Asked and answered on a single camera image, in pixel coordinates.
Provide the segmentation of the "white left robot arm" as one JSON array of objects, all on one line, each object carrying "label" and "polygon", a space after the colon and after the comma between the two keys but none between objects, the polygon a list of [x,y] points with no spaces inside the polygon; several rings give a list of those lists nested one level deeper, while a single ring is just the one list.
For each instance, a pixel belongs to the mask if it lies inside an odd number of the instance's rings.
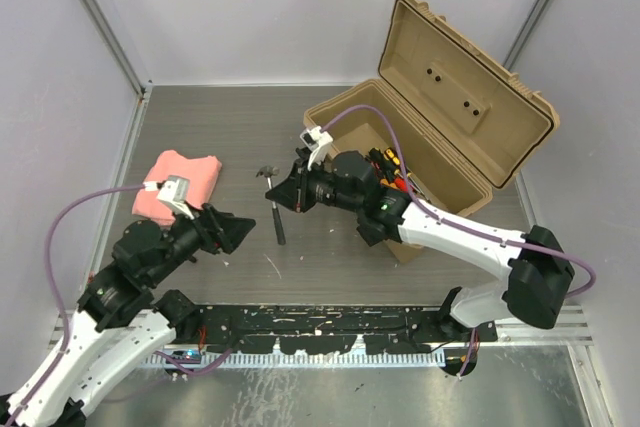
[{"label": "white left robot arm", "polygon": [[62,338],[20,389],[2,396],[2,424],[81,426],[147,356],[174,340],[194,340],[196,305],[178,290],[156,299],[154,289],[198,251],[233,253],[255,225],[209,204],[177,215],[168,228],[130,224],[66,319]]}]

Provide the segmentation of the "small black handled hammer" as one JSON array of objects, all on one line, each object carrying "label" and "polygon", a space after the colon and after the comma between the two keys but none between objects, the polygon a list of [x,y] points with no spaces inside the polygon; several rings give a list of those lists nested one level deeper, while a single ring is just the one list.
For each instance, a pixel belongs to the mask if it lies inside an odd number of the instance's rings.
[{"label": "small black handled hammer", "polygon": [[[268,186],[267,190],[270,191],[273,188],[273,177],[277,175],[278,172],[279,170],[276,167],[267,165],[267,166],[261,167],[256,173],[256,176],[264,177],[266,179],[267,186]],[[286,235],[285,235],[279,207],[274,201],[271,202],[271,207],[272,207],[271,211],[272,211],[277,243],[281,246],[284,246],[286,244]]]}]

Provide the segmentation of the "yellow black screwdriver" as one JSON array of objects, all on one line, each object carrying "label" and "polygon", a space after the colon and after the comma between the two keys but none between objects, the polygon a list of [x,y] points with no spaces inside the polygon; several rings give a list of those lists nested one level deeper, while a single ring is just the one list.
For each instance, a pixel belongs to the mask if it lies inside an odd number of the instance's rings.
[{"label": "yellow black screwdriver", "polygon": [[408,191],[413,186],[411,172],[407,172],[407,176],[404,176],[399,167],[383,166],[382,164],[379,164],[377,168],[381,176],[390,186],[403,191]]},{"label": "yellow black screwdriver", "polygon": [[397,156],[396,151],[389,147],[387,148],[384,152],[383,155],[385,157],[385,159],[389,162],[390,165],[392,165],[394,170],[398,170],[401,166],[401,162],[399,157]]}]

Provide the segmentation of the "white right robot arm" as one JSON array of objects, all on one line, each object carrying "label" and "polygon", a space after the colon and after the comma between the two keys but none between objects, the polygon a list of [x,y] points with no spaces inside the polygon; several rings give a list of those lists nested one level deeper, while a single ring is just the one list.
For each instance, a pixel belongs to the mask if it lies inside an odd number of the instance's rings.
[{"label": "white right robot arm", "polygon": [[266,192],[267,200],[295,213],[317,204],[352,212],[370,246],[394,241],[431,248],[493,276],[488,284],[449,292],[438,317],[444,337],[459,341],[481,324],[510,317],[538,329],[555,326],[575,270],[549,229],[505,230],[437,209],[383,185],[357,151],[318,165],[309,165],[308,149],[297,154],[286,179]]}]

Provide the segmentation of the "tan plastic tool case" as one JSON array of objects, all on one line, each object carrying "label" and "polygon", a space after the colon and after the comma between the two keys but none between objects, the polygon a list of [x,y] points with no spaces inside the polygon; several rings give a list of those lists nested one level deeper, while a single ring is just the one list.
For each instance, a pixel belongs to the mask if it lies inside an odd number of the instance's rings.
[{"label": "tan plastic tool case", "polygon": [[438,208],[467,217],[505,188],[559,127],[553,106],[420,0],[395,0],[376,77],[303,114],[334,158],[386,150]]}]

